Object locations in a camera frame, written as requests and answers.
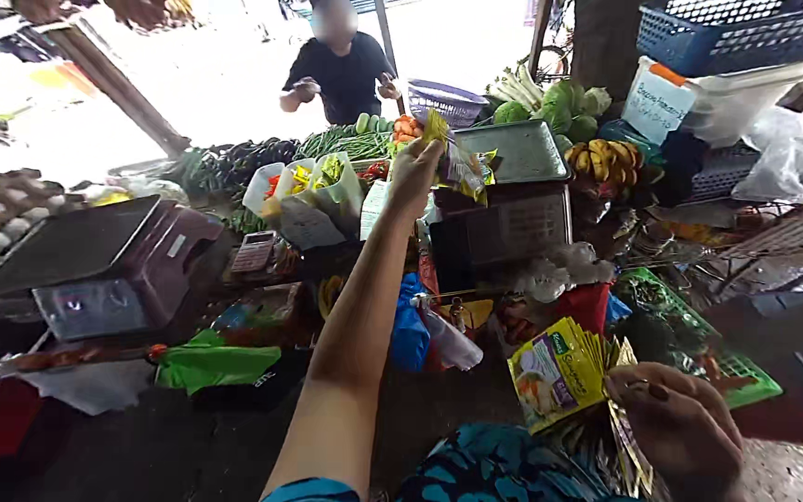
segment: green plastic bag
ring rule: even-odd
[[[215,330],[202,330],[183,346],[167,348],[157,359],[156,383],[185,389],[190,396],[204,387],[255,383],[278,359],[279,347],[226,347]]]

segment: black t-shirt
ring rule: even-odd
[[[359,31],[351,40],[351,51],[340,57],[330,47],[311,39],[299,50],[290,68],[284,90],[290,90],[303,77],[312,77],[321,86],[324,114],[332,124],[351,124],[363,112],[379,115],[376,80],[395,72],[386,61],[383,48],[373,37]]]

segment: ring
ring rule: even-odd
[[[629,383],[625,383],[625,388],[626,388],[626,389],[630,389],[630,388],[631,388],[631,385],[636,385],[636,384],[638,384],[638,383],[646,383],[646,384],[649,384],[649,383],[650,383],[650,381],[646,380],[645,378],[641,378],[640,380],[638,380],[638,381],[636,381],[636,382],[629,382]]]

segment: blue patterned clothing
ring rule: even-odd
[[[512,425],[468,424],[433,448],[396,502],[633,502],[609,492],[589,459],[560,455]],[[360,502],[345,483],[308,478],[263,502]]]

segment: purple basket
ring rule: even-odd
[[[488,105],[488,100],[477,94],[456,87],[430,82],[408,80],[410,112],[420,123],[427,122],[427,110],[434,108],[448,120],[452,129],[464,129],[475,122],[475,117]]]

